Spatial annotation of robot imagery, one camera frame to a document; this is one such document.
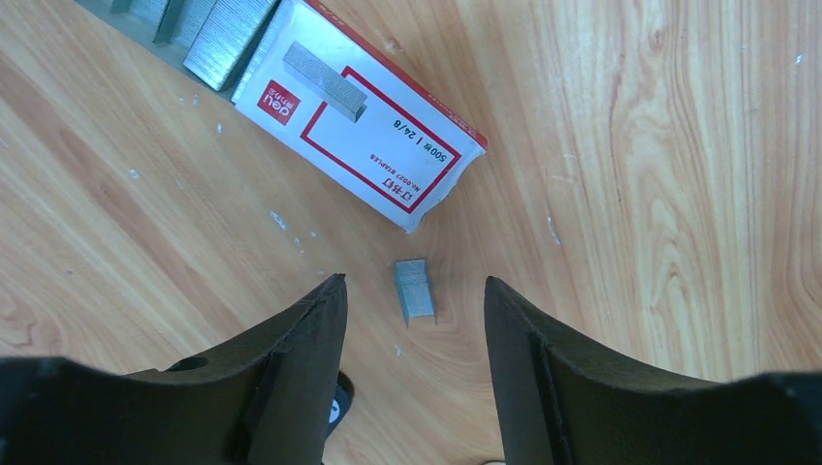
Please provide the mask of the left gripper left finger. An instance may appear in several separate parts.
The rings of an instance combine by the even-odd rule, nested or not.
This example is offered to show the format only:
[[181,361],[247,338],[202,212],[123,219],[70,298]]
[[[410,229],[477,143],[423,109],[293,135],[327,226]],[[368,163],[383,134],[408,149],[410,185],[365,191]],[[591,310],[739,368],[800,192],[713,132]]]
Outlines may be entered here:
[[5,464],[319,464],[347,326],[335,274],[171,367],[115,375],[63,356],[1,361]]

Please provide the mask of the black stapler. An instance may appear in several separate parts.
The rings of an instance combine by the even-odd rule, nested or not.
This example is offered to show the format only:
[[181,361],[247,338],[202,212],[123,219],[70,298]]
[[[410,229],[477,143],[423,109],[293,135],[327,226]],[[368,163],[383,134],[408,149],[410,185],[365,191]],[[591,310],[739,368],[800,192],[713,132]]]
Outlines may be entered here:
[[334,430],[341,424],[346,415],[350,412],[354,397],[355,387],[351,379],[342,371],[338,372],[336,386],[333,393],[332,407],[328,421],[327,435],[329,439]]

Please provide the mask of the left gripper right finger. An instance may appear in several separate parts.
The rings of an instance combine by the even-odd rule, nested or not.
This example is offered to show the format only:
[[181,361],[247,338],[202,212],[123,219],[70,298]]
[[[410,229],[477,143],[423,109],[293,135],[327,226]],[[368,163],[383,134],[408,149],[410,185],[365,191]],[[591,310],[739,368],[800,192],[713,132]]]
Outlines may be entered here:
[[509,464],[817,464],[821,376],[714,383],[623,355],[489,277],[490,373]]

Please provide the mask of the larger staple strip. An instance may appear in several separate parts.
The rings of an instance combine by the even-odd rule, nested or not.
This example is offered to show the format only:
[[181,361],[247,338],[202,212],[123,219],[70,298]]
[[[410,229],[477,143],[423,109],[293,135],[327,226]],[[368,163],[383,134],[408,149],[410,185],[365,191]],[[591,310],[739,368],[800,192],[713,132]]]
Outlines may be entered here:
[[425,259],[394,263],[394,279],[406,326],[415,318],[431,317],[438,324],[433,292]]

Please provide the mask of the red white staple box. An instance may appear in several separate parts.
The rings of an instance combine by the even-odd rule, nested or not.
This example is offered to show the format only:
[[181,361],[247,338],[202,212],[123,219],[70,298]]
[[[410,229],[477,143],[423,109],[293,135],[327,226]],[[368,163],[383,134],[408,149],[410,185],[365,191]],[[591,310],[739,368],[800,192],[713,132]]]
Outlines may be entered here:
[[487,139],[318,1],[89,1],[407,232]]

